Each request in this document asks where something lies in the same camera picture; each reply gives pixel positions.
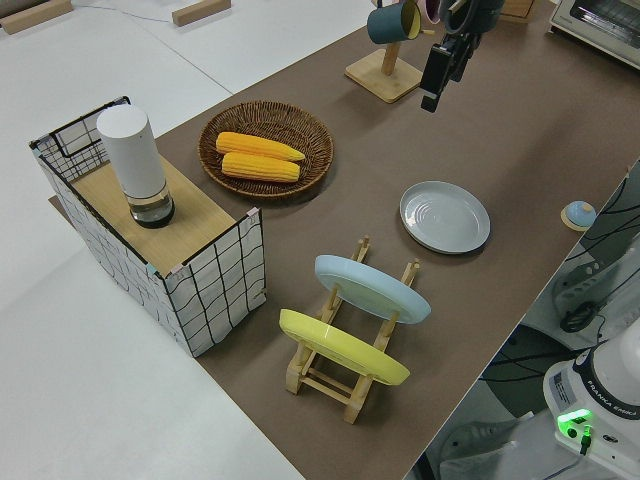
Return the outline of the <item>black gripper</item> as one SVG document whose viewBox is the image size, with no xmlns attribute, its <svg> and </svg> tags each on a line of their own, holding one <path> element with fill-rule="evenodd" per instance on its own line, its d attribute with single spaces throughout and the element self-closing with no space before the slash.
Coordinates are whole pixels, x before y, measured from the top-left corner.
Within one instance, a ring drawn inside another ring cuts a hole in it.
<svg viewBox="0 0 640 480">
<path fill-rule="evenodd" d="M 423 71 L 423 90 L 425 95 L 421 108 L 436 112 L 440 96 L 450 80 L 462 79 L 468 60 L 474 53 L 474 35 L 445 34 L 440 43 L 431 47 Z"/>
</svg>

